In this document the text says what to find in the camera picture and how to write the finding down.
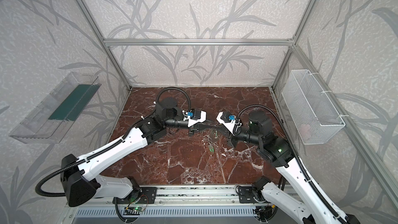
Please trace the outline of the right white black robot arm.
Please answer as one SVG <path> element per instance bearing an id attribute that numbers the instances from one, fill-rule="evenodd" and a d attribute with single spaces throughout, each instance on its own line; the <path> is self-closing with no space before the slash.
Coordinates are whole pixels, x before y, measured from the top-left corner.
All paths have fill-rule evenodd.
<path id="1" fill-rule="evenodd" d="M 249 115 L 248 128 L 242 125 L 240 116 L 226 111 L 218 114 L 217 121 L 228 130 L 233 146 L 238 142 L 257 145 L 259 155 L 281 174 L 300 197 L 299 200 L 293 198 L 269 179 L 261 177 L 252 185 L 256 200 L 275 205 L 298 224 L 358 224 L 358 218 L 340 209 L 311 176 L 288 134 L 281 138 L 273 133 L 268 114 L 276 119 L 279 126 L 283 126 L 278 116 L 264 105 L 252 104 L 244 110 L 250 108 L 255 111 Z"/>

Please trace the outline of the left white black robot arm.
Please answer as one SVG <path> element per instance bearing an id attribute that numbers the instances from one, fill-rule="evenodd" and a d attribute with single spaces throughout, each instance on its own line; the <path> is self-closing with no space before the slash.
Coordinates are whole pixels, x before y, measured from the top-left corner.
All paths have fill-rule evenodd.
<path id="1" fill-rule="evenodd" d="M 115 162 L 167 135 L 167 130 L 186 129 L 188 135 L 212 128 L 206 112 L 192 108 L 188 94 L 177 87 L 162 89 L 154 110 L 114 141 L 78 157 L 62 159 L 61 168 L 41 179 L 35 192 L 42 197 L 65 197 L 70 207 L 80 206 L 93 198 L 125 199 L 140 193 L 134 179 L 102 176 Z"/>

